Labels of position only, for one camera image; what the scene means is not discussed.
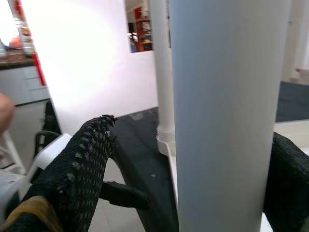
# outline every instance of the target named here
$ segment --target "floor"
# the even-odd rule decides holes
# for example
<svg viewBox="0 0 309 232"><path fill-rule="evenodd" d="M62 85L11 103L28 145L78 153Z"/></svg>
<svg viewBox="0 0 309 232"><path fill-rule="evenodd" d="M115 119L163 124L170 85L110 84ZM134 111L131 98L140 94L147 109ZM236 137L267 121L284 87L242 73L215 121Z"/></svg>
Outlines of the floor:
<svg viewBox="0 0 309 232"><path fill-rule="evenodd" d="M34 135L42 127L45 102L19 106L9 128L16 149L29 167L34 152ZM106 166L104 180L123 183L119 168L113 160ZM89 232L145 232L140 218L133 208L118 207L99 200Z"/></svg>

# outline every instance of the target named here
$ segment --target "person's arm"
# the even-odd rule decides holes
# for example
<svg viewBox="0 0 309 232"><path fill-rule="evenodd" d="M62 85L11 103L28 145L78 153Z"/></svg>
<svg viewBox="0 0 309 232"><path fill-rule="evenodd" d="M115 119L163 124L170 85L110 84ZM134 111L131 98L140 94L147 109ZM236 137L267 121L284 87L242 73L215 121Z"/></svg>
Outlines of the person's arm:
<svg viewBox="0 0 309 232"><path fill-rule="evenodd" d="M14 114L14 103L7 96L0 93L0 136L8 129Z"/></svg>

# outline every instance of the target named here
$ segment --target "white column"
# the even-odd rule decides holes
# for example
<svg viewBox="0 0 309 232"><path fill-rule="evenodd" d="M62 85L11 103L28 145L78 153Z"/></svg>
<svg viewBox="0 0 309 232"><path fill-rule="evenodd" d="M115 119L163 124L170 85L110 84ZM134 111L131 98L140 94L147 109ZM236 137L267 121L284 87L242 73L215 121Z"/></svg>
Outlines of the white column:
<svg viewBox="0 0 309 232"><path fill-rule="evenodd" d="M290 0L171 0L180 231L258 232Z"/></svg>
<svg viewBox="0 0 309 232"><path fill-rule="evenodd" d="M166 1L150 0L150 10L159 103L157 141L160 153L169 155L175 146L175 127Z"/></svg>

